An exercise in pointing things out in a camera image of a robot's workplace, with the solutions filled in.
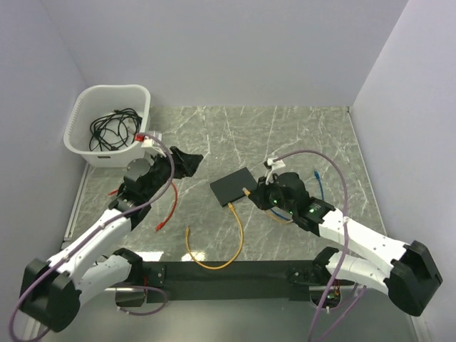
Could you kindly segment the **yellow ethernet cable short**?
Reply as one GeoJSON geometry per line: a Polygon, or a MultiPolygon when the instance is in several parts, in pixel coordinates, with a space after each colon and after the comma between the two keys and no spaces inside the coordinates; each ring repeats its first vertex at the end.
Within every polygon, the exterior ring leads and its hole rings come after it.
{"type": "MultiPolygon", "coordinates": [[[[251,192],[245,187],[242,188],[242,191],[246,197],[248,197],[251,194],[251,192]]],[[[291,224],[294,222],[292,219],[287,219],[286,217],[281,216],[279,213],[275,212],[272,209],[270,209],[269,211],[264,211],[264,213],[280,224],[291,224]]]]}

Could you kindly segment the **black network switch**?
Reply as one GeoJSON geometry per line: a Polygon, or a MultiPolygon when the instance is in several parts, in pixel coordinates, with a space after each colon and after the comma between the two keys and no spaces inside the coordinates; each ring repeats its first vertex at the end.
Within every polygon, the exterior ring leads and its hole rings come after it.
{"type": "Polygon", "coordinates": [[[247,167],[237,170],[209,184],[211,191],[222,207],[245,196],[243,189],[250,192],[256,189],[257,181],[247,167]]]}

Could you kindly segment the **yellow ethernet cable long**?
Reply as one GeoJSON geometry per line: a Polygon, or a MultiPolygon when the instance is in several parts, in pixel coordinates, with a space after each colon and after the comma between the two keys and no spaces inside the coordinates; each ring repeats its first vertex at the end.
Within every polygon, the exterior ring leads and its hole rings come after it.
{"type": "Polygon", "coordinates": [[[202,263],[200,260],[197,260],[194,256],[194,254],[192,253],[192,250],[190,248],[190,226],[187,226],[186,227],[186,230],[185,230],[185,246],[186,246],[186,249],[187,249],[187,253],[189,254],[191,260],[193,262],[195,262],[198,266],[202,267],[203,269],[206,269],[206,270],[210,270],[210,271],[219,271],[221,269],[224,269],[226,267],[228,267],[229,265],[231,265],[234,261],[236,261],[237,257],[240,255],[241,251],[242,251],[242,248],[244,246],[244,226],[239,218],[239,215],[237,214],[237,211],[235,210],[234,208],[234,205],[229,202],[228,203],[228,207],[231,211],[231,213],[234,215],[236,221],[237,221],[237,224],[238,224],[238,228],[239,228],[239,246],[238,246],[238,249],[236,251],[236,253],[234,254],[234,256],[229,259],[228,261],[226,261],[225,263],[223,264],[220,264],[219,266],[210,266],[208,264],[204,264],[202,263]]]}

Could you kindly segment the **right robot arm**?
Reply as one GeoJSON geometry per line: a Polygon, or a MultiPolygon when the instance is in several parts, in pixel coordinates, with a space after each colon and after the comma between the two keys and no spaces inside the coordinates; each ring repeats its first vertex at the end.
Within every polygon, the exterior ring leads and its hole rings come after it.
{"type": "Polygon", "coordinates": [[[313,260],[313,277],[321,284],[352,281],[384,293],[401,311],[420,316],[442,284],[429,249],[391,239],[307,192],[295,172],[260,177],[248,198],[261,210],[274,207],[291,215],[301,229],[343,248],[326,247],[313,260]]]}

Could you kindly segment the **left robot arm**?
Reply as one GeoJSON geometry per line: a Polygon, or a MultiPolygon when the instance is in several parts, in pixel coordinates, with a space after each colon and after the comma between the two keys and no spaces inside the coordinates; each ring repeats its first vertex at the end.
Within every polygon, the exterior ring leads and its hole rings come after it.
{"type": "Polygon", "coordinates": [[[70,325],[83,304],[106,288],[145,286],[143,259],[125,248],[98,260],[109,246],[132,232],[174,179],[193,176],[201,154],[172,146],[162,155],[130,162],[116,196],[98,221],[72,244],[24,270],[17,309],[54,332],[70,325]]]}

